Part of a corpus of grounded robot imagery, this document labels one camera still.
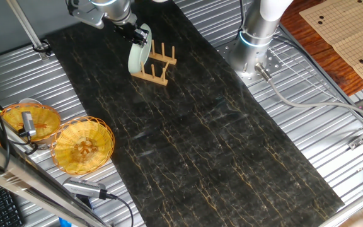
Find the yellow basket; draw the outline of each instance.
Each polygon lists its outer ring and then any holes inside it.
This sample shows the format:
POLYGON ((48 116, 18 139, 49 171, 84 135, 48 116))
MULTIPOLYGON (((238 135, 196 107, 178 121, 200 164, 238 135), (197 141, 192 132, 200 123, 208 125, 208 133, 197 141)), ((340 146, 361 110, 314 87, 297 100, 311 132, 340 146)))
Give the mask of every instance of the yellow basket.
POLYGON ((108 161, 113 150, 112 130, 94 117, 78 117, 62 125, 50 147, 54 164, 73 175, 97 170, 108 161))
POLYGON ((22 112, 29 111, 36 128, 32 141, 50 137, 60 127, 61 117, 52 107, 36 103, 20 103, 6 107, 1 116, 17 131, 23 128, 22 112))

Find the gray cable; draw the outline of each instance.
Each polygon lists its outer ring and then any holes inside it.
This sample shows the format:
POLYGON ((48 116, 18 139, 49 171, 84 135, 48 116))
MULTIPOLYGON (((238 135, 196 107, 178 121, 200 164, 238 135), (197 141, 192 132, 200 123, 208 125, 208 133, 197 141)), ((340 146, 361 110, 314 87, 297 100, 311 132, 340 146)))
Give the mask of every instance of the gray cable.
POLYGON ((338 107, 345 107, 352 110, 355 110, 356 112, 359 112, 360 114, 363 114, 363 110, 360 108, 357 108, 355 106, 345 104, 345 103, 336 103, 336 102, 323 102, 323 103, 309 103, 309 104, 299 104, 299 103, 293 103, 286 98, 284 98, 281 93, 277 90, 277 88, 274 85, 274 82, 272 80, 269 80, 268 83, 274 90, 275 94, 286 104, 293 106, 293 107, 300 107, 300 108, 309 108, 309 107, 322 107, 322 106, 338 106, 338 107))

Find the black marble surface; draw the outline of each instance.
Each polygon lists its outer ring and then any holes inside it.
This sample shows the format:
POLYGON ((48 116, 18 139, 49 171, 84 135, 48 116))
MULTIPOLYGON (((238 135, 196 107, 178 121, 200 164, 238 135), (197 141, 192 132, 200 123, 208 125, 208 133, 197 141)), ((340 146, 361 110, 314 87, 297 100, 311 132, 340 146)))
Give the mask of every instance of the black marble surface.
POLYGON ((148 227, 318 226, 343 205, 173 2, 133 7, 157 52, 176 48, 167 87, 130 76, 131 44, 110 25, 47 39, 88 115, 113 129, 113 161, 148 227))

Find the white tube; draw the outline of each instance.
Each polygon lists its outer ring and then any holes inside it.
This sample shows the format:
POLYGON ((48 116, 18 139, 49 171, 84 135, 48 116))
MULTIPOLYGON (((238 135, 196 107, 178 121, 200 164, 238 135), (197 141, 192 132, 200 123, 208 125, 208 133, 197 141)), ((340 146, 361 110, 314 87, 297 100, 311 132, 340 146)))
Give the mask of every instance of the white tube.
POLYGON ((345 103, 335 103, 335 102, 323 102, 323 103, 310 103, 310 104, 299 104, 299 103, 293 103, 286 98, 284 98, 281 93, 277 90, 277 88, 274 85, 274 82, 272 80, 269 80, 268 83, 274 90, 275 94, 286 104, 293 106, 293 107, 301 107, 301 108, 309 108, 309 107, 322 107, 322 106, 338 106, 338 107, 345 107, 352 110, 355 110, 356 112, 359 112, 360 114, 363 114, 363 110, 360 108, 357 108, 355 106, 345 104, 345 103))
POLYGON ((260 14, 266 21, 278 20, 293 0, 262 0, 260 14))

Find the metal grating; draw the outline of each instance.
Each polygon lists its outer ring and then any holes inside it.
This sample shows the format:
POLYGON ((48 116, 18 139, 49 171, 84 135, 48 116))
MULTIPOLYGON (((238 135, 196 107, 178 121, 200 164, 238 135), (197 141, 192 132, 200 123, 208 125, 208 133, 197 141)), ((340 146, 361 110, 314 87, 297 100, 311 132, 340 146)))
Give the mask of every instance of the metal grating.
MULTIPOLYGON (((236 36, 241 19, 238 0, 175 0, 175 3, 213 47, 225 44, 236 36)), ((284 65, 281 71, 273 74, 276 86, 286 98, 299 103, 335 100, 336 94, 329 89, 334 84, 317 73, 298 51, 277 42, 273 42, 271 47, 284 63, 299 73, 284 65)), ((344 203, 348 204, 363 194, 363 146, 353 151, 347 146, 349 141, 363 133, 361 121, 339 107, 288 107, 281 103, 264 81, 250 81, 248 89, 344 203)), ((54 107, 63 121, 86 115, 55 56, 41 62, 31 47, 0 56, 1 105, 9 105, 22 98, 35 98, 54 107)), ((32 158, 59 182, 67 178, 65 173, 56 169, 48 151, 38 151, 32 158)), ((129 201, 134 211, 134 226, 145 226, 111 162, 82 178, 104 183, 111 193, 129 201)), ((53 214, 24 199, 20 201, 27 226, 58 225, 58 219, 53 214)), ((92 204, 105 221, 113 221, 120 227, 130 225, 128 210, 122 204, 98 199, 93 200, 92 204)))
MULTIPOLYGON (((86 116, 82 103, 55 55, 52 54, 47 61, 41 61, 31 46, 0 56, 0 104, 6 107, 23 98, 34 98, 55 108, 62 122, 86 116)), ((31 158, 60 183, 70 177, 54 165, 48 150, 38 150, 31 158)), ((129 203, 134 213, 134 226, 145 226, 111 160, 97 171, 77 177, 105 184, 107 191, 129 203)), ((56 215, 23 198, 18 200, 26 226, 59 226, 56 215)), ((95 213, 107 223, 114 223, 118 227, 131 225, 129 210, 120 201, 91 199, 91 203, 95 213)))

